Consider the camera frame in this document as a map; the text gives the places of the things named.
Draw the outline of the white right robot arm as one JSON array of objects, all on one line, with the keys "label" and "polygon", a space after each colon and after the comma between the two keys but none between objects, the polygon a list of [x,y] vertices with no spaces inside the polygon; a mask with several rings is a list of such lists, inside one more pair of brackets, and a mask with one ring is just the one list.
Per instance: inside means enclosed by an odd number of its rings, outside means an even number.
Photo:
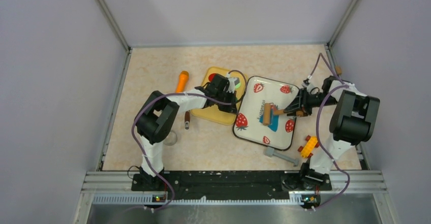
[{"label": "white right robot arm", "polygon": [[334,162],[346,151],[368,141],[374,131],[380,100],[359,92],[355,85],[335,76],[326,78],[321,92],[312,94],[301,88],[293,102],[283,109],[288,116],[305,117],[318,108],[335,106],[329,123],[326,141],[318,140],[319,147],[301,165],[298,183],[307,190],[329,183],[329,172]]}]

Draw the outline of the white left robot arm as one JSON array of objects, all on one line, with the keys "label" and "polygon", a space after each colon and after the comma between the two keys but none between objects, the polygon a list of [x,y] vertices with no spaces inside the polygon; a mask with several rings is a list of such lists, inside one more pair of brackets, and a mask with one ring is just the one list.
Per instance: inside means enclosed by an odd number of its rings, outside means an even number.
[{"label": "white left robot arm", "polygon": [[183,92],[163,94],[153,91],[134,118],[131,133],[142,152],[139,168],[144,184],[151,190],[163,184],[163,143],[171,132],[179,113],[217,106],[218,110],[235,114],[236,87],[239,79],[215,74],[203,86]]}]

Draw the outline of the white strawberry enamel tray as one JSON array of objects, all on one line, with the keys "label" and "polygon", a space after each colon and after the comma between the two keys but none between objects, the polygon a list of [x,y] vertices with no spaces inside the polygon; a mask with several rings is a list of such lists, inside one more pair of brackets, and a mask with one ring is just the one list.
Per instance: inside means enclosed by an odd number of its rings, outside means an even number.
[{"label": "white strawberry enamel tray", "polygon": [[235,137],[285,151],[292,145],[296,118],[283,110],[299,87],[260,76],[248,79],[244,99],[233,125]]}]

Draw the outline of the wooden roller tool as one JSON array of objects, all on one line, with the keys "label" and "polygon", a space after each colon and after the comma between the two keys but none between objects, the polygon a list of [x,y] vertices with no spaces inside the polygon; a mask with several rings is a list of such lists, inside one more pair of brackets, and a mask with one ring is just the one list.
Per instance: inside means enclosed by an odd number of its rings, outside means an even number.
[{"label": "wooden roller tool", "polygon": [[296,113],[284,113],[284,110],[281,109],[275,109],[272,107],[273,104],[271,103],[265,103],[263,106],[263,123],[268,124],[270,121],[271,114],[273,115],[283,115],[286,114],[287,116],[296,116],[296,117],[303,117],[305,116],[305,113],[301,111],[297,111]]}]

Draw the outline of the silver tape roll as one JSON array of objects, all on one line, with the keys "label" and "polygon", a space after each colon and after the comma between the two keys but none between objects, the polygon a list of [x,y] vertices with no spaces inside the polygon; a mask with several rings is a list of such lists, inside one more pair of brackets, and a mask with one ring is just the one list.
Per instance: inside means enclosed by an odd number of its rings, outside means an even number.
[{"label": "silver tape roll", "polygon": [[164,140],[166,146],[173,146],[177,143],[177,134],[175,131],[171,130],[168,136]]}]

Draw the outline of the blue play dough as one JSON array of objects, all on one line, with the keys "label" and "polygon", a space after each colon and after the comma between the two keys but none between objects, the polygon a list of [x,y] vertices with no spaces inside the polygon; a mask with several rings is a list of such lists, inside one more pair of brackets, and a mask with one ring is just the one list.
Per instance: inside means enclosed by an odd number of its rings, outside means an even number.
[{"label": "blue play dough", "polygon": [[279,126],[279,115],[273,115],[270,116],[270,121],[268,124],[263,123],[263,115],[259,117],[259,122],[263,125],[268,127],[271,131],[276,132],[278,130]]}]

